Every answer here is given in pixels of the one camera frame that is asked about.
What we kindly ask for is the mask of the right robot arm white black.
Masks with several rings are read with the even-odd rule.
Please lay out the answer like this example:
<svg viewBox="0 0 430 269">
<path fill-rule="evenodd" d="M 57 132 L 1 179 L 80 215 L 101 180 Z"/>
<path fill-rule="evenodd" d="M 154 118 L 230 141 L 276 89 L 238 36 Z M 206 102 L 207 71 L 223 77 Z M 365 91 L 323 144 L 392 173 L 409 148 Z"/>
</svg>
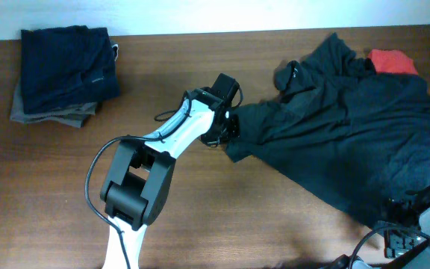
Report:
<svg viewBox="0 0 430 269">
<path fill-rule="evenodd" d="M 322 269 L 430 268 L 430 185 L 406 195 L 407 200 L 387 202 L 386 221 L 379 221 L 351 255 L 339 256 Z M 388 263 L 370 265 L 358 255 L 374 235 L 383 237 Z"/>
</svg>

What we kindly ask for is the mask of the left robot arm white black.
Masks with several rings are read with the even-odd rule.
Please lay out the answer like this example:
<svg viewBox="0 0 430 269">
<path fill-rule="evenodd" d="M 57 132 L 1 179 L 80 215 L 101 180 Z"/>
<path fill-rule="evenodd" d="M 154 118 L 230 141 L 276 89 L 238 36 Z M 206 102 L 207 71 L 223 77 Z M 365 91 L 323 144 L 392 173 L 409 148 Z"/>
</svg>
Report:
<svg viewBox="0 0 430 269">
<path fill-rule="evenodd" d="M 243 92 L 238 82 L 219 74 L 213 86 L 184 93 L 179 108 L 156 116 L 161 126 L 142 137 L 108 141 L 116 151 L 100 190 L 109 226 L 104 268 L 138 268 L 147 228 L 161 213 L 177 158 L 195 140 L 217 147 L 238 135 L 232 101 Z"/>
</svg>

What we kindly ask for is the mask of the dark green t-shirt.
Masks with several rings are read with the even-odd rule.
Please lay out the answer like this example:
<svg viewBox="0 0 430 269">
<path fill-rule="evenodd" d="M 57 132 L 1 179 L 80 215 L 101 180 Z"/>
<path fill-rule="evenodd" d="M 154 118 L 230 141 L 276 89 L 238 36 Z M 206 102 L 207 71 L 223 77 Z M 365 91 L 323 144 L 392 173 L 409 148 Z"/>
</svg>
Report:
<svg viewBox="0 0 430 269">
<path fill-rule="evenodd" d="M 430 185 L 430 95 L 418 75 L 378 73 L 336 34 L 275 76 L 278 101 L 244 105 L 232 161 L 255 156 L 366 226 Z"/>
</svg>

